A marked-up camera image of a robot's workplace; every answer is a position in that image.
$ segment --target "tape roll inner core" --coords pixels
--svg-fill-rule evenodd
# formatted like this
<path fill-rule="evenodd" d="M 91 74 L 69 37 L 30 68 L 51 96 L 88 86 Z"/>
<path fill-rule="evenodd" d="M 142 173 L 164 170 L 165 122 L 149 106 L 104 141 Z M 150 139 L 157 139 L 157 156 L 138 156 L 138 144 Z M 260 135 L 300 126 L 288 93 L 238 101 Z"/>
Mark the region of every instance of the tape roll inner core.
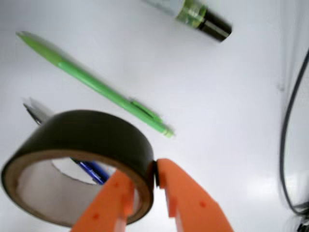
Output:
<path fill-rule="evenodd" d="M 64 226 L 74 225 L 104 185 L 85 183 L 63 174 L 52 160 L 64 157 L 99 161 L 128 175 L 136 186 L 134 213 L 128 223 L 148 208 L 148 188 L 134 171 L 116 160 L 75 150 L 47 150 L 15 159 L 5 177 L 8 193 L 14 201 L 41 219 Z"/>

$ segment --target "green mechanical pencil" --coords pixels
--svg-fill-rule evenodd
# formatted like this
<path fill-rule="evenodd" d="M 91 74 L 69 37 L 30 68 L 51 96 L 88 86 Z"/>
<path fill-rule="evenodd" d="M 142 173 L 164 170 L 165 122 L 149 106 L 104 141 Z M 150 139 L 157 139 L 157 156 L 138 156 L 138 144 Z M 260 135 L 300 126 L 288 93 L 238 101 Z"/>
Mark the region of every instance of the green mechanical pencil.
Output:
<path fill-rule="evenodd" d="M 27 34 L 17 33 L 17 35 L 27 45 L 29 45 L 33 50 L 35 50 L 37 53 L 39 53 L 41 56 L 43 56 L 45 59 L 47 59 L 49 62 L 51 62 L 58 68 L 62 69 L 68 74 L 77 78 L 78 80 L 83 82 L 85 85 L 92 88 L 94 91 L 98 92 L 99 94 L 108 98 L 115 104 L 129 111 L 131 114 L 138 117 L 140 120 L 142 120 L 143 122 L 145 122 L 146 124 L 154 128 L 158 132 L 164 134 L 166 137 L 170 138 L 173 136 L 173 132 L 167 126 L 163 124 L 160 117 L 157 116 L 152 111 L 150 111 L 149 109 L 145 108 L 144 106 L 142 106 L 136 101 L 127 100 L 126 98 L 124 98 L 123 96 L 121 96 L 120 94 L 112 90 L 111 88 L 109 88 L 107 85 L 98 81 L 96 78 L 91 76 L 89 73 L 79 68 L 74 63 L 63 58 L 56 51 L 45 46 L 41 42 L 33 39 Z"/>

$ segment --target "blue pen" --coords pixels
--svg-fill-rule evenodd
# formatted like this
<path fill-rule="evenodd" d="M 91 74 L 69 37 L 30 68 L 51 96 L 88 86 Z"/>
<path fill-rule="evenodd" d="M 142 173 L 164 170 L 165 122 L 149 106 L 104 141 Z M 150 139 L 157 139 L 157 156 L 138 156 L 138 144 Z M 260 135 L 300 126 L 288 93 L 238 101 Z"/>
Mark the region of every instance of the blue pen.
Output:
<path fill-rule="evenodd" d="M 78 164 L 99 185 L 103 185 L 107 181 L 109 177 L 108 174 L 106 174 L 95 162 L 80 161 L 73 158 L 71 158 L 71 160 Z"/>
<path fill-rule="evenodd" d="M 38 115 L 42 115 L 42 117 L 47 117 L 43 116 L 43 112 L 37 112 L 36 114 L 36 110 L 26 105 L 25 103 L 24 107 L 38 125 L 44 122 L 44 119 L 40 118 Z M 97 163 L 93 161 L 81 161 L 73 158 L 71 158 L 71 160 L 74 161 L 78 166 L 80 166 L 99 185 L 103 185 L 109 178 L 109 175 Z"/>

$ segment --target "pen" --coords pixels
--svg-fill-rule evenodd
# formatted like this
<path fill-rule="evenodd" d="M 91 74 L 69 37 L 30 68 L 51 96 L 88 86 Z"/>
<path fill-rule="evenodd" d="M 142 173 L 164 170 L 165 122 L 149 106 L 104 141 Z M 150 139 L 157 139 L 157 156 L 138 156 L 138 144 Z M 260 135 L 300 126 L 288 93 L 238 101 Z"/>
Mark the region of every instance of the pen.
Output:
<path fill-rule="evenodd" d="M 92 88 L 94 91 L 108 98 L 118 106 L 124 108 L 125 110 L 154 128 L 158 132 L 164 134 L 166 137 L 170 138 L 173 136 L 173 132 L 163 124 L 160 117 L 157 116 L 154 112 L 150 111 L 136 101 L 127 100 L 126 98 L 109 88 L 107 85 L 98 81 L 96 78 L 78 67 L 76 64 L 73 64 L 72 62 L 63 58 L 56 51 L 33 39 L 29 35 L 25 33 L 17 33 L 17 35 L 33 50 L 35 50 L 38 54 L 40 54 L 49 62 L 54 64 L 56 67 L 72 75 L 79 81 L 83 82 L 85 85 Z"/>
<path fill-rule="evenodd" d="M 37 109 L 34 109 L 25 103 L 23 105 L 38 125 L 41 125 L 46 120 L 46 118 L 42 116 L 43 113 L 39 112 Z M 109 178 L 109 175 L 93 161 L 81 161 L 73 158 L 71 158 L 71 160 L 80 166 L 99 185 L 103 185 Z"/>

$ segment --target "pencil clip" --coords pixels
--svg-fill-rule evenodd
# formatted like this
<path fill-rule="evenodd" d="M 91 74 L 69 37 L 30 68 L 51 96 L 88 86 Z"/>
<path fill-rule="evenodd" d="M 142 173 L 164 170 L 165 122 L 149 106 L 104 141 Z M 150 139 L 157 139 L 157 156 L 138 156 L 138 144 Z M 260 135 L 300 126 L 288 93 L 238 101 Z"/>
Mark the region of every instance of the pencil clip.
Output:
<path fill-rule="evenodd" d="M 149 115 L 150 117 L 152 117 L 155 121 L 157 122 L 163 122 L 163 120 L 160 118 L 159 115 L 157 115 L 156 113 L 152 112 L 151 110 L 147 109 L 145 106 L 143 106 L 142 104 L 140 104 L 139 102 L 137 102 L 136 100 L 131 101 L 131 104 L 133 104 L 134 106 L 136 106 L 137 108 L 139 108 L 140 110 L 142 110 L 143 112 L 145 112 L 147 115 Z"/>

